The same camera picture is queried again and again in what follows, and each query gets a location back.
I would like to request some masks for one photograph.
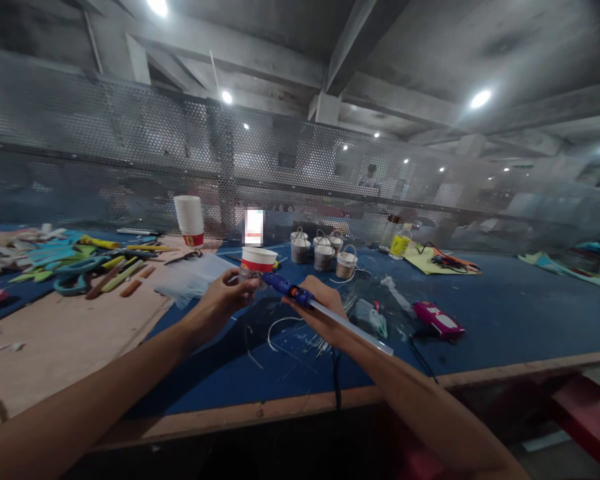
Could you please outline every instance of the blue scissors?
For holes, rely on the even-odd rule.
[[[100,265],[111,260],[111,257],[93,257],[80,262],[65,265],[55,270],[58,279],[53,288],[63,297],[86,294],[90,286],[88,274],[97,270]]]

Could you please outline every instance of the blue glue gun handle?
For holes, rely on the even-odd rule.
[[[263,273],[262,280],[274,290],[278,290],[278,292],[282,293],[284,296],[294,299],[302,307],[313,308],[309,304],[309,301],[314,300],[315,297],[310,291],[300,288],[282,278],[280,275],[271,272]]]

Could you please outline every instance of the concrete ceiling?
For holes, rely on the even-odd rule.
[[[490,159],[600,144],[600,0],[2,0],[0,48]],[[489,88],[478,111],[467,103]]]
[[[600,0],[415,0],[362,66],[400,87],[508,106],[600,83]]]

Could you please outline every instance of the plastic bottle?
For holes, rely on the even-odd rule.
[[[407,245],[411,241],[411,224],[405,223],[402,225],[402,230],[395,234],[391,249],[389,250],[389,256],[394,260],[402,260]]]
[[[387,217],[387,224],[385,225],[384,232],[382,232],[382,240],[380,240],[380,246],[378,246],[378,250],[380,250],[382,253],[389,253],[389,250],[391,250],[391,245],[393,244],[393,238],[400,230],[401,224],[402,218],[396,217],[395,215],[390,215]]]

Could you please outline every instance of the perforated metal mesh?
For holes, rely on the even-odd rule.
[[[493,251],[600,230],[584,185],[0,51],[0,222],[177,232],[181,194],[202,198],[218,237],[241,237],[246,207],[280,239],[302,225],[374,242],[388,214],[441,247]]]

